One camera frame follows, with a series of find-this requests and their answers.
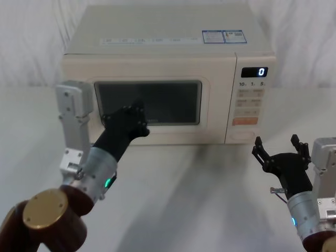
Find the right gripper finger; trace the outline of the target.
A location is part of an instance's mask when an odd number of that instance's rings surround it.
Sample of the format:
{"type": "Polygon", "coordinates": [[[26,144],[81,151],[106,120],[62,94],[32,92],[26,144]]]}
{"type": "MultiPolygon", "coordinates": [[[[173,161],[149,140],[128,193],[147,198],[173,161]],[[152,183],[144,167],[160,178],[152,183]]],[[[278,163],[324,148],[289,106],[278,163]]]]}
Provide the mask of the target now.
{"type": "Polygon", "coordinates": [[[296,134],[292,135],[290,141],[295,147],[297,154],[299,154],[305,160],[311,160],[308,143],[300,142],[299,137],[296,134]]]}
{"type": "Polygon", "coordinates": [[[261,164],[263,169],[268,169],[270,166],[270,156],[263,147],[261,137],[257,136],[255,145],[253,146],[252,155],[261,164]]]}

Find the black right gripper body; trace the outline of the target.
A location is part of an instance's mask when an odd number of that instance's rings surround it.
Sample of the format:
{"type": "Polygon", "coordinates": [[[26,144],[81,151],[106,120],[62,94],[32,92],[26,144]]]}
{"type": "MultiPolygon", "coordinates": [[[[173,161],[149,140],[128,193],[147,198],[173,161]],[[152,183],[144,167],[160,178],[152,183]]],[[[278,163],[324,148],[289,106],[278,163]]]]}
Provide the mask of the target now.
{"type": "Polygon", "coordinates": [[[286,190],[285,197],[289,200],[296,194],[312,191],[312,184],[306,173],[310,162],[309,155],[280,153],[264,160],[263,171],[278,178],[282,188],[286,190]]]}

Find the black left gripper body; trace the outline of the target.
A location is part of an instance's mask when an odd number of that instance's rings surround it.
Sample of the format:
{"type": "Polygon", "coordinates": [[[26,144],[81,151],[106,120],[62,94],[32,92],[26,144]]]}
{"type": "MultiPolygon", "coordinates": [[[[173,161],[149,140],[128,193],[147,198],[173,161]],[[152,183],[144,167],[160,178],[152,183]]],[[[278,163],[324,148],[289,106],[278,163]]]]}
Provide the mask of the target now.
{"type": "Polygon", "coordinates": [[[105,128],[93,147],[111,154],[116,161],[120,161],[130,143],[140,137],[131,136],[132,128],[105,128]]]}

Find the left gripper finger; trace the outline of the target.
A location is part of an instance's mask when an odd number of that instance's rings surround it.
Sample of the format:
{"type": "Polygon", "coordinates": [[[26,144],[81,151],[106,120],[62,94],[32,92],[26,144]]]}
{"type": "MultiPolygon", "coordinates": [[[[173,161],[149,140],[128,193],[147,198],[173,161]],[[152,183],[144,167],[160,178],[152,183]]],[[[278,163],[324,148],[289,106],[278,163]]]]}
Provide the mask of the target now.
{"type": "Polygon", "coordinates": [[[132,137],[147,137],[150,134],[147,119],[145,117],[144,103],[135,101],[132,104],[133,126],[131,130],[132,137]]]}
{"type": "Polygon", "coordinates": [[[132,128],[132,104],[122,106],[113,113],[107,113],[102,116],[102,124],[105,128],[132,128]]]}

